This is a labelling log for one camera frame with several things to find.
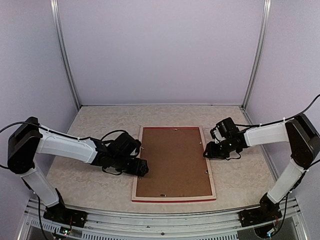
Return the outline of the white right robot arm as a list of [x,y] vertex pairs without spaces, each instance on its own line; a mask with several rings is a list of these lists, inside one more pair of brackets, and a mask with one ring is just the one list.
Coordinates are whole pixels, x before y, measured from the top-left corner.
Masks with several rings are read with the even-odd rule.
[[256,210],[256,218],[266,222],[275,206],[302,180],[320,154],[320,134],[309,118],[300,113],[264,124],[237,124],[228,117],[210,130],[212,141],[206,144],[203,156],[207,159],[230,160],[244,149],[257,146],[287,144],[289,154],[286,167],[275,184],[265,194],[266,203]]

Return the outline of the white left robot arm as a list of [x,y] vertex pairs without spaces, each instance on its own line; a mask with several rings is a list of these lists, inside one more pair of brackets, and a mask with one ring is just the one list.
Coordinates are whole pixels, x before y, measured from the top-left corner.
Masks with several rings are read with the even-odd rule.
[[127,131],[119,129],[115,139],[77,137],[48,128],[39,123],[38,118],[29,117],[4,127],[16,130],[7,142],[7,169],[20,176],[42,201],[50,214],[63,223],[70,218],[63,198],[47,180],[45,173],[36,162],[38,155],[52,159],[62,157],[73,159],[103,172],[112,168],[117,175],[127,174],[144,177],[149,172],[148,163],[139,157],[142,143]]

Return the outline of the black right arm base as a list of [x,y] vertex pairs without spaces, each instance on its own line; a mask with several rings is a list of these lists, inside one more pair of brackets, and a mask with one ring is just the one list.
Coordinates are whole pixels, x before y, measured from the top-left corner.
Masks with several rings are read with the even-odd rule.
[[273,221],[281,218],[280,204],[273,203],[265,194],[259,201],[259,206],[252,209],[244,209],[238,213],[242,227]]

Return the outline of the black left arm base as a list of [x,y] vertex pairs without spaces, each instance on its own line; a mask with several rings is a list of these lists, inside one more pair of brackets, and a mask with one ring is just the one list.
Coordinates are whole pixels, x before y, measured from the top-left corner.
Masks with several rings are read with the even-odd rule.
[[84,228],[88,213],[82,210],[67,208],[62,197],[58,196],[58,203],[45,207],[43,218],[71,227]]

